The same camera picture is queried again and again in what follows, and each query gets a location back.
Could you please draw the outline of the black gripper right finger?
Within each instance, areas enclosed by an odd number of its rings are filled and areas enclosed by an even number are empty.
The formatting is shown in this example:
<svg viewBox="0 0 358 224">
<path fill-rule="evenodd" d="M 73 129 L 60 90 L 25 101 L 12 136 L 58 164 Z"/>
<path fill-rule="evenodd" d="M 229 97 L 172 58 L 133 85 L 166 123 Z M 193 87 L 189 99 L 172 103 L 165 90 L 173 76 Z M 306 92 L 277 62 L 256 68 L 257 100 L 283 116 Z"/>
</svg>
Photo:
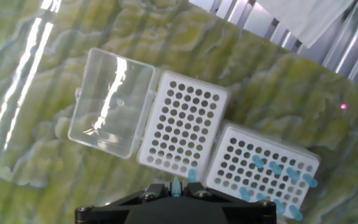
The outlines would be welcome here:
<svg viewBox="0 0 358 224">
<path fill-rule="evenodd" d="M 247 202 L 193 182 L 183 188 L 183 196 L 203 202 L 197 212 L 205 212 L 202 223 L 277 224 L 277 206 L 269 200 Z"/>
</svg>

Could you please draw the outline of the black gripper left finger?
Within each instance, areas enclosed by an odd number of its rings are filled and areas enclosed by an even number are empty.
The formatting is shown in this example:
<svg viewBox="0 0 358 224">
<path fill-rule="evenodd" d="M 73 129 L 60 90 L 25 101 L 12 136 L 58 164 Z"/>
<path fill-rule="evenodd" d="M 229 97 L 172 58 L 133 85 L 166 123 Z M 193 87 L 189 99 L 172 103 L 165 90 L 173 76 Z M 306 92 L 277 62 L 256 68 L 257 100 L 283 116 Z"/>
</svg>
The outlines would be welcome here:
<svg viewBox="0 0 358 224">
<path fill-rule="evenodd" d="M 131 210 L 147 202 L 170 196 L 170 185 L 151 184 L 147 189 L 137 191 L 115 202 L 101 207 L 82 205 L 75 209 L 75 224 L 125 223 Z"/>
</svg>

